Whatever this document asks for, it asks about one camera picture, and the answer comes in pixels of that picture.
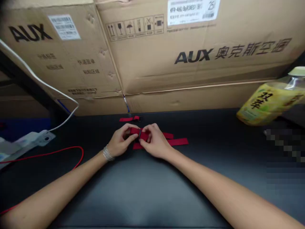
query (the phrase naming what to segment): silver bracelet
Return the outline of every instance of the silver bracelet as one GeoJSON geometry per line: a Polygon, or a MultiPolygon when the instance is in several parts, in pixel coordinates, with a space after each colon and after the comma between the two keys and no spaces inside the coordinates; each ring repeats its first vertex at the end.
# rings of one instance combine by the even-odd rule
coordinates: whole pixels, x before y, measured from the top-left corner
{"type": "Polygon", "coordinates": [[[114,161],[114,157],[111,156],[111,154],[109,153],[109,151],[107,149],[107,145],[103,149],[103,154],[104,154],[104,157],[106,158],[107,161],[114,161]]]}

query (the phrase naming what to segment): red cable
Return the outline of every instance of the red cable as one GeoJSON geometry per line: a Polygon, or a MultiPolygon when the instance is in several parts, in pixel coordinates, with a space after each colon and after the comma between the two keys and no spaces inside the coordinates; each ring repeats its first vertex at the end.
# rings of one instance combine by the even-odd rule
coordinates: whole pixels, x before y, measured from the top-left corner
{"type": "MultiPolygon", "coordinates": [[[[61,152],[61,151],[67,150],[67,149],[73,149],[73,148],[80,148],[81,151],[82,151],[82,156],[81,156],[79,162],[78,162],[78,163],[76,164],[76,166],[73,168],[73,169],[75,169],[76,167],[79,166],[79,164],[82,162],[83,157],[84,157],[84,149],[83,149],[81,146],[71,146],[71,147],[64,148],[64,149],[61,149],[61,150],[57,150],[57,151],[55,151],[55,152],[51,152],[51,153],[47,153],[47,154],[39,154],[39,155],[35,155],[35,156],[20,158],[20,159],[17,159],[17,160],[0,162],[0,164],[10,163],[10,162],[17,162],[17,161],[23,161],[23,160],[30,159],[30,158],[35,158],[35,157],[47,156],[47,155],[50,155],[50,154],[58,153],[58,152],[61,152]]],[[[16,204],[15,206],[13,206],[13,207],[11,207],[11,208],[9,208],[9,209],[6,209],[6,210],[0,212],[0,215],[3,215],[3,214],[5,214],[5,213],[9,212],[9,211],[12,210],[13,208],[15,208],[17,205],[18,205],[18,204],[16,204]]]]}

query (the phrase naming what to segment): shipping symbol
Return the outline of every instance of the shipping symbol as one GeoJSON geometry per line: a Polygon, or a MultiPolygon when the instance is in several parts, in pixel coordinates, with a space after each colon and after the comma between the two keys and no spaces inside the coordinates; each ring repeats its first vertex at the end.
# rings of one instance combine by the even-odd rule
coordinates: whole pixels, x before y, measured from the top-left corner
{"type": "Polygon", "coordinates": [[[158,21],[156,21],[156,23],[155,23],[155,25],[157,25],[157,26],[161,26],[163,24],[163,21],[162,20],[158,20],[158,21]]]}
{"type": "Polygon", "coordinates": [[[151,30],[152,29],[152,23],[151,23],[150,19],[151,18],[146,18],[147,30],[151,30]]]}
{"type": "Polygon", "coordinates": [[[121,30],[121,29],[122,29],[122,24],[121,24],[121,23],[118,23],[118,28],[119,28],[119,30],[120,30],[120,32],[121,32],[121,35],[123,35],[123,34],[122,34],[122,30],[121,30]]]}
{"type": "Polygon", "coordinates": [[[140,19],[137,20],[137,24],[138,24],[138,30],[139,30],[139,32],[141,32],[141,22],[140,22],[140,19]]]}
{"type": "Polygon", "coordinates": [[[133,26],[131,25],[131,22],[129,22],[129,24],[126,26],[127,28],[129,28],[129,33],[131,33],[130,28],[132,28],[133,26]]]}
{"type": "Polygon", "coordinates": [[[108,25],[108,29],[109,29],[109,32],[110,32],[110,36],[111,37],[114,37],[115,35],[114,35],[114,31],[113,31],[113,26],[112,26],[112,24],[109,26],[108,25]]]}

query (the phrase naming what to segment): woman's left hand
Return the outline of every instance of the woman's left hand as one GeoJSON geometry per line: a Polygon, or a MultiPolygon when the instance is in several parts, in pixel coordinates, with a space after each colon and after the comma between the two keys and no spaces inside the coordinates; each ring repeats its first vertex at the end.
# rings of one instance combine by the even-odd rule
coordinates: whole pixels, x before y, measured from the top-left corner
{"type": "Polygon", "coordinates": [[[107,145],[108,152],[111,156],[117,157],[122,155],[129,146],[137,137],[138,134],[130,135],[126,140],[124,140],[124,136],[127,134],[129,128],[136,128],[139,129],[138,126],[126,123],[120,129],[116,130],[107,145]]]}

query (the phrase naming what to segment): hand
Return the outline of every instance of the hand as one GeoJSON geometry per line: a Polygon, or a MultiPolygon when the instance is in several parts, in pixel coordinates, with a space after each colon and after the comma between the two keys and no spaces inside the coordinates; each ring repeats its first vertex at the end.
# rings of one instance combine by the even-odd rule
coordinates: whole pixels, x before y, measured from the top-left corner
{"type": "Polygon", "coordinates": [[[126,151],[129,144],[138,137],[138,134],[133,134],[124,140],[124,136],[131,127],[139,129],[139,127],[136,125],[126,123],[120,129],[114,132],[110,142],[107,145],[107,149],[111,156],[117,157],[122,155],[126,151]]]}
{"type": "Polygon", "coordinates": [[[154,157],[165,159],[174,149],[170,146],[157,124],[145,126],[143,132],[150,132],[147,142],[140,139],[141,146],[154,157]]]}

